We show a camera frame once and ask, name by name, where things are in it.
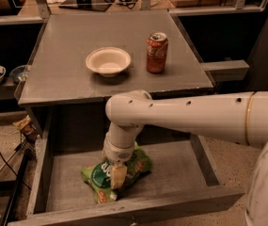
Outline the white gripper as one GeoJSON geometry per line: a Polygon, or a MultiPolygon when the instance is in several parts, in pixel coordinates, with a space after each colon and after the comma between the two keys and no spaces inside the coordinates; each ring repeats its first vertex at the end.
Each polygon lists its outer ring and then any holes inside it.
{"type": "MultiPolygon", "coordinates": [[[[134,152],[135,136],[126,133],[110,133],[105,135],[102,156],[112,163],[125,163],[129,161],[134,152]]],[[[121,188],[127,174],[125,165],[111,167],[111,188],[121,188]]]]}

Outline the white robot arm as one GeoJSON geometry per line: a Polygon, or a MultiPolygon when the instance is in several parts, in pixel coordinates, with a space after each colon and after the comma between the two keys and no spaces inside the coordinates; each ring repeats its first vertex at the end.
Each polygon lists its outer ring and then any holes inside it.
{"type": "Polygon", "coordinates": [[[268,91],[154,100],[140,89],[112,96],[105,113],[110,126],[102,153],[113,163],[114,188],[124,182],[124,163],[146,124],[260,148],[244,225],[268,226],[268,91]]]}

